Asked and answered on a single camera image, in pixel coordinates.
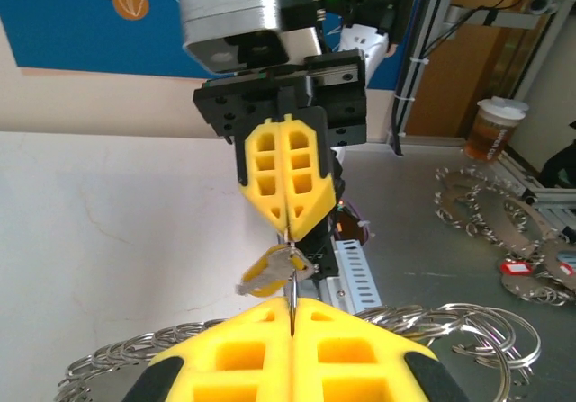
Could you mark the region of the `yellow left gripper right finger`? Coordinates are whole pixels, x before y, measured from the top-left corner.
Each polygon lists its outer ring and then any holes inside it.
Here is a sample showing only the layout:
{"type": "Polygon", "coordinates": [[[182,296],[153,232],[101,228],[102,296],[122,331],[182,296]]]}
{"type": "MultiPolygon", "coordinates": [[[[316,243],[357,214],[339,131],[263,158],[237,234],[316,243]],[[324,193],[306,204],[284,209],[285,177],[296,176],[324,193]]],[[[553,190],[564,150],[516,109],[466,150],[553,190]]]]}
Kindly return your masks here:
{"type": "Polygon", "coordinates": [[[293,401],[466,401],[426,346],[315,299],[298,299],[293,401]]]}

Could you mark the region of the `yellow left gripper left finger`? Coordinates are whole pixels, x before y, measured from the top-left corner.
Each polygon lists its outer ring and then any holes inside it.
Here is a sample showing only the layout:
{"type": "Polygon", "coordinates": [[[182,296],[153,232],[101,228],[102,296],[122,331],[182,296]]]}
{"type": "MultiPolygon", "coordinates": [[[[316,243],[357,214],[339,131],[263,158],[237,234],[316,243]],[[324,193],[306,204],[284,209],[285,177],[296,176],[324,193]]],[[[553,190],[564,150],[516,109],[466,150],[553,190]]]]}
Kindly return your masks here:
{"type": "Polygon", "coordinates": [[[289,401],[287,300],[267,300],[156,354],[125,401],[289,401]]]}

